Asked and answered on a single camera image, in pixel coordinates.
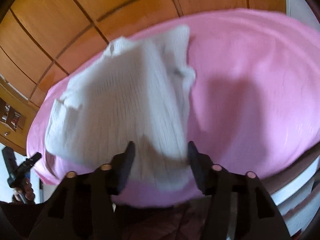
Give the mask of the person's left hand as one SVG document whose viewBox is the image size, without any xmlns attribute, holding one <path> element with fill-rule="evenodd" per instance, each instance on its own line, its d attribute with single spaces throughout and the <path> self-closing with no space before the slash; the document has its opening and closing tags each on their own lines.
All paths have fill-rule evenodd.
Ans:
<svg viewBox="0 0 320 240">
<path fill-rule="evenodd" d="M 35 194 L 32 188 L 32 184 L 28 178 L 24 178 L 22 183 L 23 188 L 14 188 L 14 198 L 18 202 L 22 202 L 21 194 L 28 200 L 29 203 L 33 203 L 35 199 Z"/>
</svg>

